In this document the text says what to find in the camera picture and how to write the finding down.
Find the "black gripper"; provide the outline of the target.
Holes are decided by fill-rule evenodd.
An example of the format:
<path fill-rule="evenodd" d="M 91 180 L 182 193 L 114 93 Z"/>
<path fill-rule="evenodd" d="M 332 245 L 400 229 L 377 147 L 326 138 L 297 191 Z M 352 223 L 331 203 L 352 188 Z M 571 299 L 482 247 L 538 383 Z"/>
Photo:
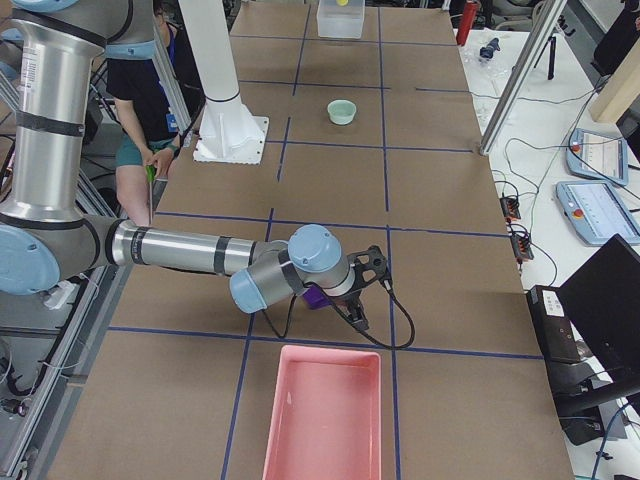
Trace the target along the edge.
<path fill-rule="evenodd" d="M 348 321 L 353 328 L 357 331 L 366 331 L 369 329 L 369 323 L 364 307 L 360 301 L 359 293 L 332 297 L 332 300 L 348 314 Z"/>

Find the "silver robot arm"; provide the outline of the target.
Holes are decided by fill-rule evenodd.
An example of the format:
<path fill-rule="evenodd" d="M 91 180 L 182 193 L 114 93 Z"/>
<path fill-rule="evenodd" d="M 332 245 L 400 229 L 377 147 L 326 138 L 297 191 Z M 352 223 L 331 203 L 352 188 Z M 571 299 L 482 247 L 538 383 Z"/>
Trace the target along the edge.
<path fill-rule="evenodd" d="M 14 22 L 24 44 L 13 186 L 1 204 L 1 289 L 30 295 L 106 265 L 156 265 L 226 276 L 236 305 L 265 311 L 317 289 L 357 331 L 367 328 L 360 293 L 366 287 L 359 254 L 346 254 L 324 227 L 306 225 L 286 241 L 256 242 L 152 227 L 153 189 L 180 147 L 143 150 L 138 172 L 142 209 L 126 219 L 82 213 L 77 181 L 91 65 L 151 60 L 151 78 L 170 110 L 186 116 L 169 56 L 148 1 L 18 1 Z"/>

